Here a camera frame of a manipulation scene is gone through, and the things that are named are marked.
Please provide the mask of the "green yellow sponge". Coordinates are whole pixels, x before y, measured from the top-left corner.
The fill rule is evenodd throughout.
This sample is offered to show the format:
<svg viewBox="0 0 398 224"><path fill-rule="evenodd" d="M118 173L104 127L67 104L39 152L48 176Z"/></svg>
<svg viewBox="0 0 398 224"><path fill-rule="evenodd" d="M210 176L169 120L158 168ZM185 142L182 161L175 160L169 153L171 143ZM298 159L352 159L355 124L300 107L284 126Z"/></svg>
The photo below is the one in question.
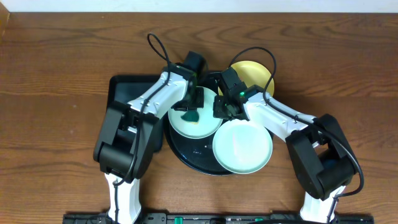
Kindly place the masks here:
<svg viewBox="0 0 398 224"><path fill-rule="evenodd" d="M188 123L197 124L199 122L200 115L197 109L188 110L183 115L181 115L181 119Z"/></svg>

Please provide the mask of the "mint green plate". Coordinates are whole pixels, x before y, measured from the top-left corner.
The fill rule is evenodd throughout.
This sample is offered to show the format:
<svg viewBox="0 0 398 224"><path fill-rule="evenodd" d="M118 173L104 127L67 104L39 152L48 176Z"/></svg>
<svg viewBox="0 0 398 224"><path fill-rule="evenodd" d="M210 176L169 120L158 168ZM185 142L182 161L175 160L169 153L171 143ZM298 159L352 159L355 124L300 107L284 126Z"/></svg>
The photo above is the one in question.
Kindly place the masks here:
<svg viewBox="0 0 398 224"><path fill-rule="evenodd" d="M204 107L198 108L200 119L197 124L188 123L181 119L186 111L169 109L168 119L173 129L180 135L190 139L201 139L215 133L223 120L213 116L213 103L216 93L206 87L204 89Z"/></svg>
<svg viewBox="0 0 398 224"><path fill-rule="evenodd" d="M269 162L273 143L270 133L262 125L234 119L220 126L212 148L223 168L235 174L251 174Z"/></svg>

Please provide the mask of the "yellow plate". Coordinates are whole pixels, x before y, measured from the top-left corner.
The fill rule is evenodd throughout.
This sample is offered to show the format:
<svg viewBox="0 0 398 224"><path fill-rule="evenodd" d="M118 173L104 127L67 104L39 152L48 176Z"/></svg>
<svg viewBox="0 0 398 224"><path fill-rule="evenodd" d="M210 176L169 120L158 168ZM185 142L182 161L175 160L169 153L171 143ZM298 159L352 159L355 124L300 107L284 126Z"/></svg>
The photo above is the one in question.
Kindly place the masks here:
<svg viewBox="0 0 398 224"><path fill-rule="evenodd" d="M253 85L265 87L271 77L271 72L258 62L244 60L233 63L231 67L248 88Z"/></svg>

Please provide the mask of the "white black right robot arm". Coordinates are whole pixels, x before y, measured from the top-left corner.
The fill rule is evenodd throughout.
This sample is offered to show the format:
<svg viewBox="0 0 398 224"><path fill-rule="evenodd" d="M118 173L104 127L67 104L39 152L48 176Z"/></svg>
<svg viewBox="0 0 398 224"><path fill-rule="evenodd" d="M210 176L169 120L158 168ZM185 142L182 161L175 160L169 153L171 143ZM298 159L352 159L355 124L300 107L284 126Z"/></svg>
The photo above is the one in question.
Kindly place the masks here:
<svg viewBox="0 0 398 224"><path fill-rule="evenodd" d="M303 220L330 223L340 197L355 174L363 175L337 122L324 114L299 113L252 86L215 96L213 115L226 119L213 140L216 160L235 174L262 169L272 154L275 135L286 143L296 178L305 190Z"/></svg>

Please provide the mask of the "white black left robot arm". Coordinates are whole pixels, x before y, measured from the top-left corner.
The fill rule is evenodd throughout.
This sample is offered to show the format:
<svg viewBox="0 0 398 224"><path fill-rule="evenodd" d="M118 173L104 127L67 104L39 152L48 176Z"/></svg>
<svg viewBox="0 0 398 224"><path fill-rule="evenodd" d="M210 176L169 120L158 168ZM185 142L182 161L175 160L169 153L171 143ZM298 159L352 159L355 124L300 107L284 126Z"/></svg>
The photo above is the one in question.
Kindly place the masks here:
<svg viewBox="0 0 398 224"><path fill-rule="evenodd" d="M110 101L93 159L105 174L111 194L108 223L134 223L140 212L139 180L161 147L162 119L173 107L197 104L202 65L171 63L145 92L127 102Z"/></svg>

